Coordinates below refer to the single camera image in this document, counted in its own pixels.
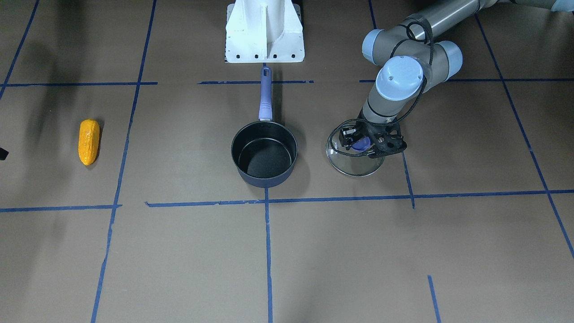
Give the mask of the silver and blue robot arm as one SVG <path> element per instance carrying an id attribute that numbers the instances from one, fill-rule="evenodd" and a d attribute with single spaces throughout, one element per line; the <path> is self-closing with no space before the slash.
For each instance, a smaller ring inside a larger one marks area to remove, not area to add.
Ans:
<path id="1" fill-rule="evenodd" d="M 423 93 L 449 80 L 463 64 L 455 43 L 436 38 L 494 4 L 494 0 L 439 0 L 389 30 L 370 31 L 361 51 L 381 69 L 359 116 L 343 122 L 328 137 L 327 155 L 353 160 L 402 153 L 407 143 L 400 122 L 413 108 L 403 115 L 400 111 L 409 102 L 415 107 Z"/>

